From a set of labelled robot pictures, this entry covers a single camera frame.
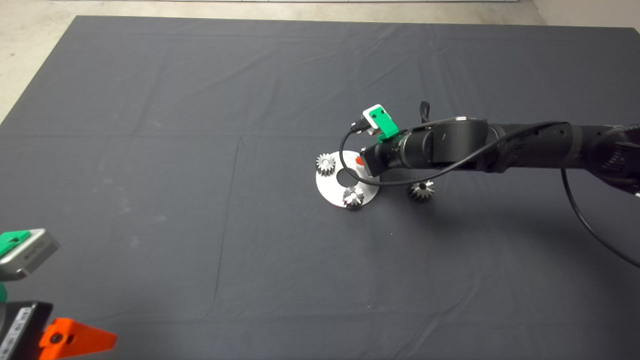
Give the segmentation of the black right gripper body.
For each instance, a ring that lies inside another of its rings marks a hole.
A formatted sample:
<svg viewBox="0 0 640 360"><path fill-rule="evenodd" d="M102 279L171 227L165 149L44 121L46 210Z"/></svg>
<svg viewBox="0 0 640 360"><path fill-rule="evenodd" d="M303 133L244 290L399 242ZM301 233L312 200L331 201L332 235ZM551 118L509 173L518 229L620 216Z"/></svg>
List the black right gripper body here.
<svg viewBox="0 0 640 360"><path fill-rule="evenodd" d="M407 168L401 149L405 135L406 132L400 132L391 139L363 148L359 152L363 167L370 177L378 177L389 170Z"/></svg>

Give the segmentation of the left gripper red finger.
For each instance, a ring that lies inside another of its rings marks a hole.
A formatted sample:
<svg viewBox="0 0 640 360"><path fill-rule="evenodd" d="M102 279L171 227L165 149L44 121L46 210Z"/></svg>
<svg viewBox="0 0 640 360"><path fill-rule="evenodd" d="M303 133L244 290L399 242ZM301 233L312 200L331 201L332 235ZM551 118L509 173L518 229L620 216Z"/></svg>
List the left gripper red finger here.
<svg viewBox="0 0 640 360"><path fill-rule="evenodd" d="M115 348L116 333L85 325L68 317L57 317L39 340L40 360L103 353Z"/></svg>

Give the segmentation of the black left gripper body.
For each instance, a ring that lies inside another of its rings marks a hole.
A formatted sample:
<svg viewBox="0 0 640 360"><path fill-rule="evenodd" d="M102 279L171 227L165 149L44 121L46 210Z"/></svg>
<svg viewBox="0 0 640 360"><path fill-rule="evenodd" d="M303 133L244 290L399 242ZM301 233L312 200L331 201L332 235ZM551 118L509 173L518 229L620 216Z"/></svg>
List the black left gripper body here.
<svg viewBox="0 0 640 360"><path fill-rule="evenodd" d="M37 360L39 342L53 312L47 301L5 301L0 305L0 358Z"/></svg>

